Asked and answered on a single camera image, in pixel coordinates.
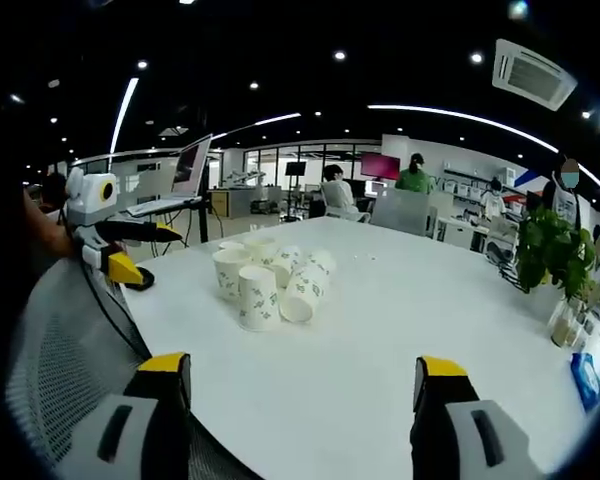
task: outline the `floor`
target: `floor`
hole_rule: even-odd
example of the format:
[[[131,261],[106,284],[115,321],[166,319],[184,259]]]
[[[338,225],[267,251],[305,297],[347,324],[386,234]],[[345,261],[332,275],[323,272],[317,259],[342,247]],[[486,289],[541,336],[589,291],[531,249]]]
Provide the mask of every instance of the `floor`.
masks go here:
[[[180,215],[175,217],[172,226],[184,238],[187,234],[187,228],[189,227],[189,218],[191,218],[191,230],[189,231],[187,244],[189,246],[192,246],[200,243],[198,213],[182,211]],[[234,219],[220,217],[220,220],[222,221],[222,229],[220,228],[220,223],[215,215],[207,215],[207,224],[210,241],[218,240],[220,238],[231,237],[233,235],[257,230],[259,228],[278,225],[280,223],[280,214],[276,213],[272,215],[250,215],[248,217]],[[168,216],[167,218],[165,218],[161,215],[159,217],[153,217],[151,221],[168,223],[169,218]],[[158,253],[161,254],[166,247],[166,243],[157,244]],[[181,250],[183,248],[185,247],[182,242],[172,242],[168,251],[172,252],[176,250]],[[138,247],[128,247],[127,252],[129,253],[129,256],[134,261],[134,263],[139,263],[154,257],[153,253],[151,252],[150,243],[142,243]]]

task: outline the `air conditioner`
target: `air conditioner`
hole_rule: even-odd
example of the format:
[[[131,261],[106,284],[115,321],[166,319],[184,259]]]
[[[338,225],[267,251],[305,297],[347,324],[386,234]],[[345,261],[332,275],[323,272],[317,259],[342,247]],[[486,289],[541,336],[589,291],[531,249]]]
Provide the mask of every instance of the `air conditioner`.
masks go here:
[[[537,53],[499,38],[491,83],[556,111],[578,82],[565,70]]]

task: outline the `gray chair back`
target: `gray chair back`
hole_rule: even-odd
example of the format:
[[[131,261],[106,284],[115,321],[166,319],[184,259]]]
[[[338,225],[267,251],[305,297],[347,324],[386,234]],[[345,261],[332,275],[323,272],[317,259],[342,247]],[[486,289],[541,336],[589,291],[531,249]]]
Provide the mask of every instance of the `gray chair back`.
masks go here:
[[[386,188],[378,194],[370,223],[424,236],[429,215],[429,195]]]
[[[7,406],[51,471],[69,451],[78,422],[108,393],[122,394],[138,365],[151,356],[130,317],[96,278],[91,283],[138,353],[102,314],[80,265],[68,259],[40,278],[11,343]]]

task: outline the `office room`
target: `office room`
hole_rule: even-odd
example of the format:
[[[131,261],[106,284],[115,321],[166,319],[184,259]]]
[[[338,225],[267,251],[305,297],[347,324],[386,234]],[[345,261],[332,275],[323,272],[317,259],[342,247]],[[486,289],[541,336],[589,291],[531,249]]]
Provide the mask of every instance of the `office room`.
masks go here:
[[[599,476],[596,2],[65,3],[0,14],[0,476]]]

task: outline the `ceiling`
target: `ceiling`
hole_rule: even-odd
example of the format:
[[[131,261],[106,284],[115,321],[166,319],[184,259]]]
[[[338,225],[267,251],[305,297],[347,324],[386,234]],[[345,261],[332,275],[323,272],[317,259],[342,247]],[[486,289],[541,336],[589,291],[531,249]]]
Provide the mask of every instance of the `ceiling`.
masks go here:
[[[517,128],[600,178],[597,0],[533,3],[524,21],[507,17],[506,1],[427,7],[400,2],[408,4],[401,8],[373,2],[356,8],[350,2],[114,0],[93,6],[102,3],[22,2],[18,15],[13,3],[0,6],[0,161],[13,163],[23,179],[35,181],[38,169],[56,161],[108,153],[131,77],[139,82],[116,151],[180,147],[206,133],[299,112],[299,118],[247,128],[213,146],[379,140],[402,128],[413,138],[474,149],[544,175],[555,162],[549,150],[491,126],[367,108],[400,104]],[[498,38],[530,48],[577,78],[576,90],[557,112],[491,86]],[[336,50],[346,52],[344,61],[334,60]],[[474,51],[483,54],[483,64],[469,61]],[[139,60],[148,68],[138,70]],[[59,86],[49,88],[55,79]],[[252,81],[259,89],[249,88]],[[14,93],[24,103],[13,101]],[[594,110],[588,121],[584,110]],[[188,130],[162,141],[159,133],[176,126]],[[581,178],[578,189],[600,209],[600,188]]]

